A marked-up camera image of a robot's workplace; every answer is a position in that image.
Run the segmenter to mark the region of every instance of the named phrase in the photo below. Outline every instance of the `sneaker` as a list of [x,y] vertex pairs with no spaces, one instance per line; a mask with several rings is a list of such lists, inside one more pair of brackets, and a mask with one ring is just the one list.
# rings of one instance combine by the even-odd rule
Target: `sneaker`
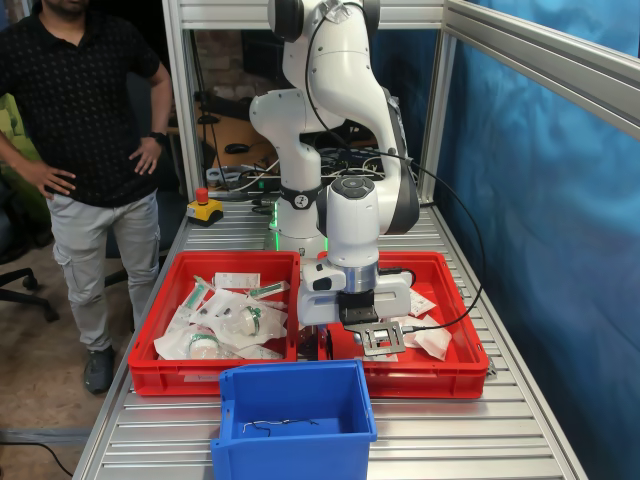
[[89,392],[97,395],[109,390],[115,356],[111,347],[102,351],[89,350],[89,361],[84,368],[84,385]]

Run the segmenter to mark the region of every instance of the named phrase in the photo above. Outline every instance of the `desk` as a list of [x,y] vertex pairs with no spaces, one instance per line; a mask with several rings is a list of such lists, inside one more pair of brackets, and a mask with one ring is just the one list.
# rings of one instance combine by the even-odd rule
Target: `desk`
[[[200,110],[200,104],[194,105],[195,118],[200,118],[202,112]],[[238,166],[238,165],[253,165],[265,156],[269,156],[273,160],[276,151],[273,145],[269,141],[260,135],[251,125],[251,122],[245,120],[238,120],[237,118],[225,117],[224,115],[213,114],[220,119],[219,123],[213,125],[216,132],[216,138],[218,139],[218,148],[220,149],[220,162],[223,166]],[[207,130],[207,143],[215,148],[213,141],[213,135],[211,135],[211,128],[209,125],[197,125],[198,136],[200,140],[204,140],[204,129]],[[180,129],[177,127],[169,127],[167,130],[169,135],[180,135]],[[247,153],[238,153],[235,155],[229,155],[224,151],[224,147],[230,143],[244,143],[245,145],[255,145]]]

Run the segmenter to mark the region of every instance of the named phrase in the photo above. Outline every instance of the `red crate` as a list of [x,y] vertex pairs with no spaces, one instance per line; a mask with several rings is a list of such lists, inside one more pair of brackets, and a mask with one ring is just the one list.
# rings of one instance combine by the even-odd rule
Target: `red crate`
[[[444,257],[435,252],[381,252],[380,267],[405,267],[416,274],[413,289],[437,306],[430,315],[438,323],[455,320],[466,308],[460,298]],[[482,395],[489,359],[471,318],[448,327],[452,335],[444,362],[422,349],[407,348],[398,362],[364,362],[369,394],[372,397],[478,398]],[[341,325],[328,326],[319,334],[318,359],[361,357],[362,347]]]
[[[266,348],[282,360],[159,360],[153,344],[194,286],[194,275],[210,280],[216,272],[260,273],[263,286],[286,280],[291,289],[268,300],[287,302],[287,337]],[[221,372],[251,363],[295,362],[298,335],[300,255],[293,252],[187,252],[176,255],[129,355],[133,385],[140,395],[217,395]]]

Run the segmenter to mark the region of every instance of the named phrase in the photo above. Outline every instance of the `slotted aluminum surface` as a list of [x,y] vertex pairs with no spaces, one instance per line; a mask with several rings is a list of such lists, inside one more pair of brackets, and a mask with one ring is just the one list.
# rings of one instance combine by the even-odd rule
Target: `slotted aluminum surface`
[[[226,204],[213,227],[186,226],[171,258],[183,250],[262,249],[268,221],[251,205]],[[424,210],[411,232],[381,238],[380,247],[443,253],[470,304],[472,273],[437,211]],[[497,375],[474,401],[374,399],[379,439],[368,480],[586,478],[488,300],[471,315]],[[140,397],[132,388],[123,365],[74,478],[212,479],[219,399]]]

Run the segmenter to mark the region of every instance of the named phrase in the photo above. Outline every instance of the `sterile package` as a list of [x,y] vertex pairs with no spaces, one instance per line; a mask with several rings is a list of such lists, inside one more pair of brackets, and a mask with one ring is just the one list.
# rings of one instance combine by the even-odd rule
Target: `sterile package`
[[283,355],[268,348],[261,347],[260,345],[251,345],[250,347],[238,350],[236,355],[247,360],[281,360],[284,358]]
[[260,300],[260,303],[262,303],[265,307],[275,308],[276,310],[285,311],[287,308],[289,308],[289,305],[284,302],[270,302],[268,300]]
[[260,288],[256,288],[254,290],[251,290],[249,292],[249,295],[251,295],[251,297],[255,298],[256,300],[260,300],[262,298],[266,298],[269,297],[271,295],[275,295],[276,293],[281,293],[281,292],[285,292],[287,290],[289,290],[290,286],[288,282],[278,282],[275,283],[273,285],[269,285],[266,287],[260,287]]
[[435,303],[424,298],[413,289],[409,290],[409,295],[411,297],[411,315],[413,315],[414,317],[419,317],[423,313],[427,313],[429,310],[436,306]]
[[218,272],[213,277],[216,288],[259,288],[259,273],[223,273]]
[[[439,324],[429,315],[424,319],[418,320],[412,317],[394,318],[401,327],[437,327]],[[422,330],[416,333],[407,333],[404,336],[404,344],[409,348],[423,348],[429,355],[443,360],[447,356],[447,348],[451,342],[451,334],[446,328],[437,328],[434,330]]]
[[191,323],[191,316],[198,310],[200,304],[204,300],[204,297],[207,295],[207,292],[213,290],[213,287],[202,278],[195,277],[195,279],[196,283],[193,290],[185,301],[182,302],[182,305],[178,307],[176,313],[173,314],[173,318],[171,319],[171,322],[169,322],[165,335],[188,327]]
[[263,345],[272,338],[287,335],[283,327],[287,314],[269,308],[248,295],[216,290],[191,317],[191,321],[211,328],[218,340],[231,351],[238,352],[251,345]]
[[165,360],[242,358],[222,345],[213,331],[190,325],[155,340],[156,352]]

